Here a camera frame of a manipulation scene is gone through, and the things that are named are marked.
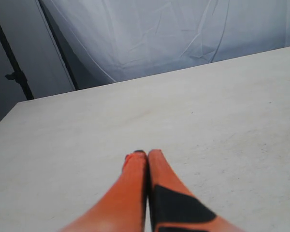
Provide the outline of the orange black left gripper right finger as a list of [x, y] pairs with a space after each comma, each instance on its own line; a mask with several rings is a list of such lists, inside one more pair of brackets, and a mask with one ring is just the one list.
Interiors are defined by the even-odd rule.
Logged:
[[163, 152], [148, 153], [149, 207], [154, 232], [242, 232], [214, 213], [182, 183]]

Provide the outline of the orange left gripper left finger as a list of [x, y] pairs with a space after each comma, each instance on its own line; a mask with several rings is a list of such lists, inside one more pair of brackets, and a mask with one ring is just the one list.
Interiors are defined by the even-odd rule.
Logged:
[[143, 232], [147, 198], [147, 155], [125, 157], [118, 180], [104, 196], [62, 232]]

